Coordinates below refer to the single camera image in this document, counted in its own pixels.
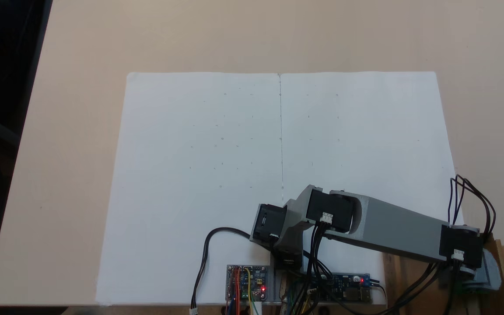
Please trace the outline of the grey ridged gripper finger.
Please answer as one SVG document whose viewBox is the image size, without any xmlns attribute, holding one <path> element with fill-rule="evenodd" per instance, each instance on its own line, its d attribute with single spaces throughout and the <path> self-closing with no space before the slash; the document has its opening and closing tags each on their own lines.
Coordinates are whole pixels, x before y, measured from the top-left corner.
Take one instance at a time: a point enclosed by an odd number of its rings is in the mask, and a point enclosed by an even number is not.
<svg viewBox="0 0 504 315">
<path fill-rule="evenodd" d="M 464 291 L 469 293 L 490 293 L 498 291 L 502 285 L 501 272 L 495 257 L 488 249 L 483 249 L 481 265 L 482 279 L 474 285 L 464 285 Z"/>
</svg>

